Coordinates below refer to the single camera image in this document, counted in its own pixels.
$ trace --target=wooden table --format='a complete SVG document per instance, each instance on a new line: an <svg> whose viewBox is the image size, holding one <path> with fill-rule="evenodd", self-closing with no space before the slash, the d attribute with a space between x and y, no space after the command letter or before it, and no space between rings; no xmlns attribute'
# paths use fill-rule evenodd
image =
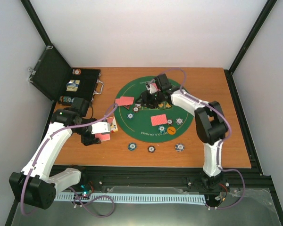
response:
<svg viewBox="0 0 283 226"><path fill-rule="evenodd" d="M128 82L143 76L156 76L166 68L101 68L104 88L93 102L94 117L101 118L114 103L118 91ZM187 72L185 88L194 96L207 101L218 101L225 117L233 128L232 137L222 149L222 166L225 168L250 168L250 161L241 134L237 115L222 68L184 68ZM168 78L183 80L181 71L170 71ZM57 104L56 109L64 108ZM128 150L128 144L135 142L138 148ZM178 153L175 143L183 143L185 150ZM202 167L204 162L203 144L196 134L195 120L188 130L175 140L153 144L155 153L148 153L149 143L131 138L120 128L111 134L111 140L100 145L84 146L81 138L73 134L65 143L55 164L92 166L153 166L153 167Z"/></svg>

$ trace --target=orange disc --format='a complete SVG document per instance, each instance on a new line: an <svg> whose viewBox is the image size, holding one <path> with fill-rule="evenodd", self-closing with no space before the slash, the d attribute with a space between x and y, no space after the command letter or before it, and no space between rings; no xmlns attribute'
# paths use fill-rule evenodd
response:
<svg viewBox="0 0 283 226"><path fill-rule="evenodd" d="M173 126L170 126L167 130L168 134L174 135L176 133L176 129Z"/></svg>

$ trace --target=white perforated rail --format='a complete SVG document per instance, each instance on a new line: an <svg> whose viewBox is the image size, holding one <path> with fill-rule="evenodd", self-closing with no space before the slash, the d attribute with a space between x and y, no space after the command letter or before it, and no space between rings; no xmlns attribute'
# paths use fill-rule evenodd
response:
<svg viewBox="0 0 283 226"><path fill-rule="evenodd" d="M136 204L160 204L160 203L178 203L178 204L196 204L204 205L205 198L201 194L114 194L114 193L94 193L89 198L83 198L83 202L88 202L100 195L110 196L115 203L136 203ZM61 192L56 195L55 201L73 201L75 194L73 192ZM107 198L100 198L95 202L111 202Z"/></svg>

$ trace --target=gray wall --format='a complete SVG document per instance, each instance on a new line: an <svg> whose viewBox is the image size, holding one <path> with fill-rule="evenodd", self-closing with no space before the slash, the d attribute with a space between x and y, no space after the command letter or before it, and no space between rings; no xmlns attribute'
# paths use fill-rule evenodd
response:
<svg viewBox="0 0 283 226"><path fill-rule="evenodd" d="M43 49L21 2L0 1L0 226L14 196L8 178L35 152L51 102L27 81Z"/></svg>
<svg viewBox="0 0 283 226"><path fill-rule="evenodd" d="M31 0L76 67L228 68L266 0Z"/></svg>
<svg viewBox="0 0 283 226"><path fill-rule="evenodd" d="M283 0L278 1L234 73L264 174L283 208Z"/></svg>

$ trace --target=green poker mat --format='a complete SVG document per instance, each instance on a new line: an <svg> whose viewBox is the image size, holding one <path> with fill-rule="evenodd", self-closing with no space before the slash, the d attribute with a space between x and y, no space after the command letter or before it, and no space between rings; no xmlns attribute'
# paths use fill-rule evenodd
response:
<svg viewBox="0 0 283 226"><path fill-rule="evenodd" d="M147 76L135 79L126 84L116 98L121 96L134 97L136 100L140 94L146 90L146 82L153 79L154 76ZM170 83L174 86L180 86L180 84L174 80L169 79ZM146 107L140 107L137 113L133 112L135 104L131 105L129 109L120 106L114 112L118 126L129 136L148 143L162 143L173 140L182 135L190 126L193 120L193 116L177 106L171 106L167 102L163 102L156 109L149 109ZM133 114L133 118L128 118L128 114ZM151 116L166 114L167 119L172 119L176 132L171 135L167 129L169 125L163 125L166 130L164 133L159 131L160 126L152 126ZM181 118L182 124L177 124L176 119Z"/></svg>

